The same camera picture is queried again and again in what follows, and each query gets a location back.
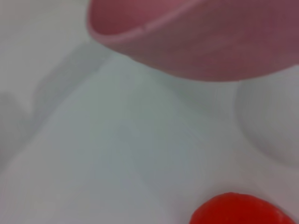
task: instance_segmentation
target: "red plastic piece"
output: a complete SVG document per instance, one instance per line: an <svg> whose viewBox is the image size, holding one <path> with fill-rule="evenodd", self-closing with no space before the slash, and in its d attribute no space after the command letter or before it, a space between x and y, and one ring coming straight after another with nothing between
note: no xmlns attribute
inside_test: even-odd
<svg viewBox="0 0 299 224"><path fill-rule="evenodd" d="M190 224L295 224L274 205L250 195L226 193L204 203Z"/></svg>

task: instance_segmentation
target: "white surface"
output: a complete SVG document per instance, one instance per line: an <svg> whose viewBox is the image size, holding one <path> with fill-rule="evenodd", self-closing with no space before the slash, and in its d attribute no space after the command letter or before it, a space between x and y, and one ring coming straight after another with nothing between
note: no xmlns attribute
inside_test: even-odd
<svg viewBox="0 0 299 224"><path fill-rule="evenodd" d="M1 45L1 224L185 224L227 191L298 216L297 169L234 122L238 83L175 79L89 42L83 1L47 9Z"/></svg>

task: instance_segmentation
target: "pink bowl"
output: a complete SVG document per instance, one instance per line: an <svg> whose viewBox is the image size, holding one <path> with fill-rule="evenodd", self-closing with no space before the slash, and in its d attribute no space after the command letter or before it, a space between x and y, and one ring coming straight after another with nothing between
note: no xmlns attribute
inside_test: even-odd
<svg viewBox="0 0 299 224"><path fill-rule="evenodd" d="M92 0L88 30L188 79L241 80L299 63L299 0Z"/></svg>

